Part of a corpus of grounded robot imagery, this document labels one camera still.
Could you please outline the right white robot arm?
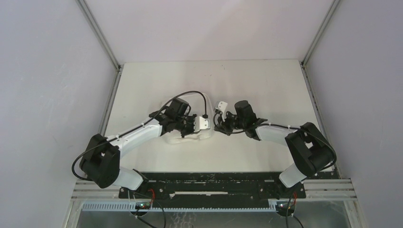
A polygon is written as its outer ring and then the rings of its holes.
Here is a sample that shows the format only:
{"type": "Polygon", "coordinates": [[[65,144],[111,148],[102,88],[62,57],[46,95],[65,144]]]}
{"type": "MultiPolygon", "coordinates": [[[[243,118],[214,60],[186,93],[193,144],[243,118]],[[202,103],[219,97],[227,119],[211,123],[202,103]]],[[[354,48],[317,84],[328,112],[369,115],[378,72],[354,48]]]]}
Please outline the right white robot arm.
{"type": "Polygon", "coordinates": [[[288,197],[297,183],[336,163],[335,150],[313,123],[307,122],[299,127],[270,123],[267,119],[258,118],[247,100],[234,105],[235,114],[227,111],[227,106],[224,101],[215,106],[215,131],[227,136],[244,133],[253,140],[273,142],[288,148],[293,163],[279,175],[274,186],[279,197],[288,197]]]}

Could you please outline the white medicine kit box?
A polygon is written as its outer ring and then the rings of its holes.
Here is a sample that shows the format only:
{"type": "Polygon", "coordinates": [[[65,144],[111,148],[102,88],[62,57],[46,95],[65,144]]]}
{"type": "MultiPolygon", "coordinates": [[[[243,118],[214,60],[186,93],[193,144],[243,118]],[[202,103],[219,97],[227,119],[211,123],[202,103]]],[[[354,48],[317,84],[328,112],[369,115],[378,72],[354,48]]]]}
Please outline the white medicine kit box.
{"type": "Polygon", "coordinates": [[[206,140],[214,135],[213,107],[206,93],[189,93],[179,97],[188,103],[181,118],[179,130],[165,133],[162,138],[168,144],[206,140]]]}

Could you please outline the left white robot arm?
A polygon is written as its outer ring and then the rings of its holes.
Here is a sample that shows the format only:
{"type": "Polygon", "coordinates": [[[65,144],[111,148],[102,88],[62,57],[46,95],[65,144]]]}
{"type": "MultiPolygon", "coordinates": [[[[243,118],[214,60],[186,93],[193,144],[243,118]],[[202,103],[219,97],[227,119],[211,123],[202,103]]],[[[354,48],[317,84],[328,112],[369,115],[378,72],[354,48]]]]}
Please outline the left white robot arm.
{"type": "Polygon", "coordinates": [[[82,180],[92,181],[101,189],[120,186],[129,189],[137,198],[145,197],[149,186],[144,182],[144,176],[135,169],[122,167],[121,159],[134,148],[166,133],[178,131],[181,137],[199,133],[198,124],[204,116],[189,114],[190,109],[188,102],[174,98],[126,132],[108,137],[92,136],[86,150],[75,160],[86,175],[82,180]]]}

